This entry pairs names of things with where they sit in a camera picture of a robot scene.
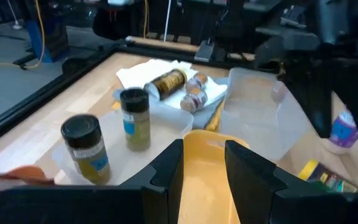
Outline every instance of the white paper towel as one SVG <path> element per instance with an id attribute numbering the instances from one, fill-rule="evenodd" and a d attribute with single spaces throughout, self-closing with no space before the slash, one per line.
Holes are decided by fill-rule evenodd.
<path id="1" fill-rule="evenodd" d="M 188 80 L 197 73 L 196 70 L 191 69 L 191 63 L 188 62 L 168 62 L 159 59 L 150 59 L 148 62 L 138 64 L 132 68 L 120 69 L 120 71 L 117 72 L 117 77 L 120 79 L 124 88 L 143 88 L 146 83 L 174 68 L 183 69 L 187 74 Z M 226 88 L 227 85 L 218 85 L 212 80 L 212 78 L 208 77 L 208 82 L 205 86 L 205 93 L 208 96 L 208 101 L 204 106 L 208 106 L 222 97 Z M 186 90 L 185 87 L 183 87 L 163 100 L 162 103 L 165 103 L 173 108 L 180 109 L 180 101 L 185 95 Z"/>

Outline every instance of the spice bottle cap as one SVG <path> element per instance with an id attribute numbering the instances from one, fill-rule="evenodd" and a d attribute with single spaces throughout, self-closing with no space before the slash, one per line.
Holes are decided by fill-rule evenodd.
<path id="1" fill-rule="evenodd" d="M 120 100 L 121 108 L 130 113 L 142 113 L 149 109 L 149 94 L 141 88 L 122 91 Z"/>
<path id="2" fill-rule="evenodd" d="M 66 144 L 73 148 L 92 147 L 100 142 L 102 133 L 99 120 L 91 114 L 68 118 L 60 128 Z"/>

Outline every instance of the yellow cable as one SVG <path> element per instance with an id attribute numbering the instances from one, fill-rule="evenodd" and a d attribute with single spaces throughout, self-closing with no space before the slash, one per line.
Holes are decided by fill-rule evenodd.
<path id="1" fill-rule="evenodd" d="M 146 38 L 146 27 L 147 27 L 147 20 L 149 19 L 149 2 L 148 0 L 144 0 L 144 25 L 143 25 L 143 38 Z"/>
<path id="2" fill-rule="evenodd" d="M 40 10 L 38 0 L 35 0 L 35 6 L 37 8 L 38 19 L 40 21 L 41 36 L 42 36 L 42 51 L 41 51 L 40 60 L 35 65 L 25 66 L 24 68 L 26 68 L 26 69 L 37 68 L 42 63 L 42 59 L 44 58 L 44 54 L 45 54 L 45 31 L 44 31 L 44 25 L 42 22 L 42 18 L 41 18 L 41 10 Z M 15 65 L 13 63 L 0 63 L 0 65 L 15 66 L 15 67 L 20 68 L 19 65 Z"/>

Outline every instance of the plastic bin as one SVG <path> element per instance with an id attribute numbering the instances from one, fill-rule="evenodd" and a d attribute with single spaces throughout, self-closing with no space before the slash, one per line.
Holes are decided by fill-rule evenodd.
<path id="1" fill-rule="evenodd" d="M 279 101 L 273 99 L 275 82 L 273 74 L 231 69 L 219 130 L 245 140 L 272 161 L 281 159 L 311 127 L 289 91 Z"/>
<path id="2" fill-rule="evenodd" d="M 210 131 L 194 130 L 183 138 L 184 174 L 179 224 L 240 223 L 227 181 L 225 140 L 244 141 Z"/>
<path id="3" fill-rule="evenodd" d="M 120 109 L 99 119 L 111 167 L 109 185 L 119 185 L 138 173 L 155 159 L 173 140 L 182 138 L 193 125 L 193 116 L 161 103 L 150 102 L 151 145 L 144 151 L 131 151 L 126 147 L 126 139 Z M 75 168 L 70 153 L 64 144 L 57 146 L 52 158 L 71 180 L 72 184 L 92 184 L 82 177 Z"/>

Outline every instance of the wooden tabletop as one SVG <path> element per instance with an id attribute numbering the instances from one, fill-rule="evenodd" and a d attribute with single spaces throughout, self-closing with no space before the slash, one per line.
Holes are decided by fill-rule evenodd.
<path id="1" fill-rule="evenodd" d="M 147 42 L 187 50 L 197 49 L 196 46 L 176 43 L 154 40 L 147 40 Z M 24 164 L 37 164 L 45 171 L 47 177 L 55 177 L 58 183 L 69 183 L 64 172 L 59 170 L 51 158 L 53 147 L 62 143 L 60 125 L 74 114 L 93 113 L 101 116 L 111 111 L 114 103 L 112 93 L 122 87 L 116 72 L 148 60 L 149 58 L 138 55 L 114 54 L 1 137 L 0 172 Z M 212 77 L 226 77 L 229 73 L 228 70 L 197 65 L 193 65 L 192 68 Z M 344 106 L 338 97 L 334 95 L 333 98 L 334 117 L 336 117 Z M 354 150 L 343 156 L 328 152 L 326 148 L 331 146 L 332 144 L 327 140 L 320 139 L 313 130 L 310 130 L 277 164 L 297 175 L 310 159 L 317 159 L 358 185 L 358 141 Z"/>

